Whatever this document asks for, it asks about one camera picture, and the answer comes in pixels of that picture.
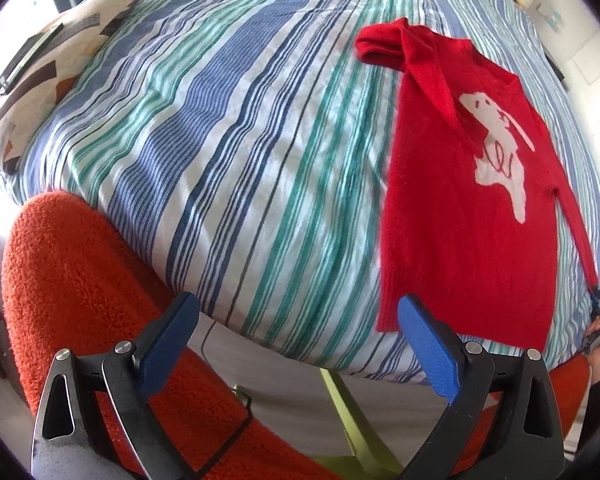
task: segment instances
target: sweater neckline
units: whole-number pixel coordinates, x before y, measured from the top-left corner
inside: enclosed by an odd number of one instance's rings
[[[492,91],[495,90],[496,94],[512,96],[524,93],[520,78],[481,54],[472,40],[468,38],[448,38],[447,36],[443,36],[443,38],[453,41],[459,47],[463,57],[469,57],[488,76],[496,78],[502,83],[496,88],[492,88]]]

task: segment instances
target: bed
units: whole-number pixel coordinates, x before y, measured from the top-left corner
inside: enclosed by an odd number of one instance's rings
[[[266,348],[375,380],[425,381],[404,337],[374,330],[399,74],[353,51],[362,27],[401,16],[470,38],[521,77],[600,274],[600,183],[538,35],[512,0],[141,0],[5,189],[18,203],[48,190],[83,197],[170,287],[195,292],[207,315]],[[557,217],[549,368],[576,353],[590,309],[559,209]]]

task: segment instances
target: sweater sleeve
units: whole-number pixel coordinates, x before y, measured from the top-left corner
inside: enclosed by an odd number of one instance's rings
[[[550,154],[548,153],[547,156],[544,157],[544,160],[545,163],[548,164],[548,169],[555,179],[557,199],[560,203],[560,208],[562,209],[567,224],[569,225],[571,236],[573,236],[576,250],[578,251],[578,256],[580,257],[580,263],[582,264],[584,276],[587,280],[587,285],[589,286],[589,290],[591,290],[593,286],[598,286],[598,272],[593,259],[593,251],[589,241],[589,234],[587,233],[584,220],[582,219],[580,205],[578,204],[573,190],[571,189],[569,179],[567,178],[567,174],[560,163],[560,159],[555,153],[554,145],[551,142],[551,135],[546,127],[546,124],[544,124],[544,120],[531,105],[530,107],[536,119],[536,123],[538,124],[538,128],[544,134],[544,145],[547,150],[552,151]]]
[[[600,381],[592,384],[589,389],[589,401],[587,402],[587,411],[582,423],[580,440],[578,441],[578,451],[581,450],[591,436],[600,427]]]
[[[363,63],[404,71],[404,52],[400,28],[408,24],[405,18],[393,23],[379,23],[363,28],[354,46]]]

